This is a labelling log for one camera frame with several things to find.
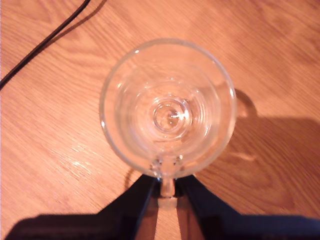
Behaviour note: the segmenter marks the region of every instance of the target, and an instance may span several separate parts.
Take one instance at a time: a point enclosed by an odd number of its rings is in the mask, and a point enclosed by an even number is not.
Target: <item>clear glass mug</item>
[[[115,153],[172,191],[173,179],[203,169],[226,147],[236,105],[232,81],[215,57],[170,38],[136,47],[113,67],[99,113]]]

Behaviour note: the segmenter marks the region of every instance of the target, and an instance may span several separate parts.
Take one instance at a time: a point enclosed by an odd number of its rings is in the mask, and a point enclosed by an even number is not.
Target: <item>table surface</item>
[[[1,78],[81,3],[2,0]],[[99,96],[157,38],[209,50],[236,88],[233,137],[198,179],[244,214],[320,217],[319,1],[91,0],[67,29],[1,91],[2,239],[23,218],[96,213],[140,176],[105,140]],[[155,239],[180,239],[174,210]]]

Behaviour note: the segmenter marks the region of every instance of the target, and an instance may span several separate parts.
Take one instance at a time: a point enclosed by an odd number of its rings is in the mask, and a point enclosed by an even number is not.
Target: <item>glass rim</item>
[[[133,57],[135,54],[139,53],[140,51],[142,51],[144,49],[148,49],[150,47],[153,47],[155,45],[180,45],[180,46],[185,46],[185,47],[191,48],[193,50],[196,50],[196,51],[200,52],[201,54],[203,54],[205,57],[209,58],[211,61],[213,61],[215,63],[215,66],[223,74],[224,79],[228,84],[228,88],[229,88],[230,96],[231,96],[230,121],[229,121],[229,125],[228,125],[228,128],[227,128],[226,135],[223,138],[222,143],[218,145],[217,149],[214,151],[214,153],[212,155],[210,155],[210,157],[208,157],[201,164],[198,164],[192,170],[189,170],[189,171],[178,171],[177,175],[175,176],[175,178],[181,178],[181,177],[185,177],[185,176],[191,175],[193,173],[196,173],[196,172],[200,171],[201,169],[207,167],[210,163],[212,163],[222,153],[222,151],[228,145],[228,143],[229,143],[229,141],[231,139],[231,136],[232,136],[232,134],[234,132],[235,125],[236,125],[236,113],[237,113],[236,91],[235,91],[233,82],[232,82],[229,74],[227,73],[227,71],[223,67],[223,65],[208,50],[204,49],[201,46],[196,45],[193,42],[182,40],[182,39],[178,39],[178,38],[158,38],[158,39],[154,39],[154,40],[150,40],[150,41],[144,42],[144,43],[136,46],[132,50],[130,50],[127,54],[125,54],[123,57],[121,57],[120,60],[118,60],[117,63],[111,68],[111,71],[109,72],[109,74],[107,75],[107,77],[106,77],[106,79],[105,79],[105,81],[103,83],[103,86],[102,86],[102,89],[101,89],[101,93],[100,93],[100,99],[99,99],[99,117],[100,117],[100,124],[101,124],[101,127],[102,127],[102,131],[103,131],[104,136],[105,136],[107,142],[109,143],[110,147],[112,148],[112,150],[115,152],[115,154],[122,161],[124,161],[126,164],[128,164],[133,169],[138,170],[139,172],[141,172],[143,174],[146,174],[148,176],[156,177],[154,171],[152,171],[150,169],[147,169],[147,168],[144,168],[142,166],[139,166],[138,164],[136,164],[133,161],[131,161],[130,159],[128,159],[118,149],[117,145],[114,143],[114,141],[113,141],[113,139],[112,139],[112,137],[110,135],[110,132],[108,131],[108,126],[107,126],[107,123],[106,123],[106,116],[105,116],[105,111],[104,111],[104,109],[105,109],[105,98],[106,98],[106,94],[107,94],[107,89],[108,89],[109,83],[111,82],[114,74],[117,72],[119,67],[123,63],[125,63],[128,59]]]

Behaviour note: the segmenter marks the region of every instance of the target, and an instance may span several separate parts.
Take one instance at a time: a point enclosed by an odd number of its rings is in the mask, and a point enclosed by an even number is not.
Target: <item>wood grain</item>
[[[1,78],[81,3],[2,0]],[[99,95],[122,55],[162,37],[208,49],[237,88],[230,144],[197,177],[241,213],[320,218],[318,0],[91,0],[81,20],[1,91],[1,239],[23,218],[95,213],[139,177],[104,138]],[[174,211],[156,239],[180,239]]]

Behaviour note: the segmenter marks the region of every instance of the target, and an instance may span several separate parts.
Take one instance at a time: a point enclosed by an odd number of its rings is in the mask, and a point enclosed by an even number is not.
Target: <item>glass mug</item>
[[[236,105],[232,81],[214,56],[168,38],[134,48],[113,67],[99,114],[115,153],[141,173],[161,178],[169,196],[173,179],[203,169],[226,147]]]

